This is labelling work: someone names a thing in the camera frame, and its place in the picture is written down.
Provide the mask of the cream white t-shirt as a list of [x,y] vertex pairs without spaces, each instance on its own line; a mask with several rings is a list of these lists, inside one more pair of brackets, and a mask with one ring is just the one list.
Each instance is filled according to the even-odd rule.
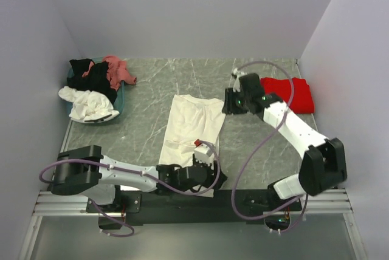
[[159,165],[192,165],[197,139],[209,142],[219,151],[219,134],[225,120],[224,102],[175,95],[168,117]]

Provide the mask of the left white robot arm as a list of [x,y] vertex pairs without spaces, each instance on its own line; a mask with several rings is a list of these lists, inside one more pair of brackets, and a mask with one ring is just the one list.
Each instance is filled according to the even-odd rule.
[[121,187],[144,193],[170,195],[184,193],[212,194],[219,190],[227,176],[217,162],[207,163],[195,152],[189,166],[178,164],[137,166],[114,160],[92,145],[62,152],[55,167],[50,191],[59,196],[82,194],[109,213],[122,204]]

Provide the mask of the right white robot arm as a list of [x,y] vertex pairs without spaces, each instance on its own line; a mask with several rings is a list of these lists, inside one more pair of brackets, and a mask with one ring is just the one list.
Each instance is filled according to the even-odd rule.
[[300,117],[275,93],[267,94],[258,74],[233,73],[235,84],[225,90],[223,113],[250,112],[275,128],[302,159],[297,174],[280,179],[267,188],[267,205],[280,211],[289,199],[316,196],[347,180],[345,148],[338,138],[329,139]]

